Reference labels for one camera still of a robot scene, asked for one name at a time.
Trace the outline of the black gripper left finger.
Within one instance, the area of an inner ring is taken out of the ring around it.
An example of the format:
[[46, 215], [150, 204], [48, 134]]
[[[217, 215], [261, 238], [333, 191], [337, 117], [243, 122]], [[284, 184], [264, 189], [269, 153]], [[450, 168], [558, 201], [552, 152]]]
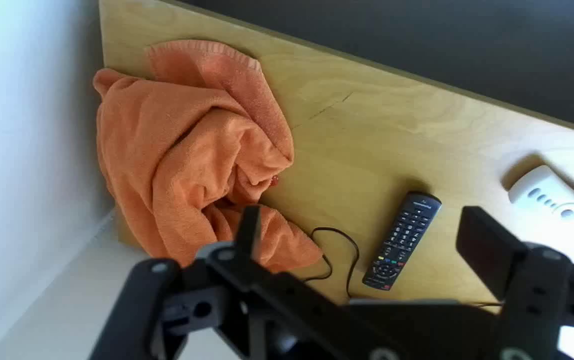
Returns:
[[240, 360], [338, 360], [338, 307], [253, 257], [259, 225], [261, 208], [250, 206], [235, 242], [204, 248], [192, 265], [138, 261], [91, 360], [179, 360], [200, 330], [214, 330]]

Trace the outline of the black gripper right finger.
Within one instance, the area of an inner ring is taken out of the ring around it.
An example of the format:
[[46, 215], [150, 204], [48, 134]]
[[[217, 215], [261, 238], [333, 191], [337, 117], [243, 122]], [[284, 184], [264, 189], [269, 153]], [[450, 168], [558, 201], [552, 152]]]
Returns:
[[509, 232], [480, 206], [461, 212], [456, 250], [502, 307], [488, 346], [493, 360], [571, 360], [561, 327], [574, 326], [574, 261]]

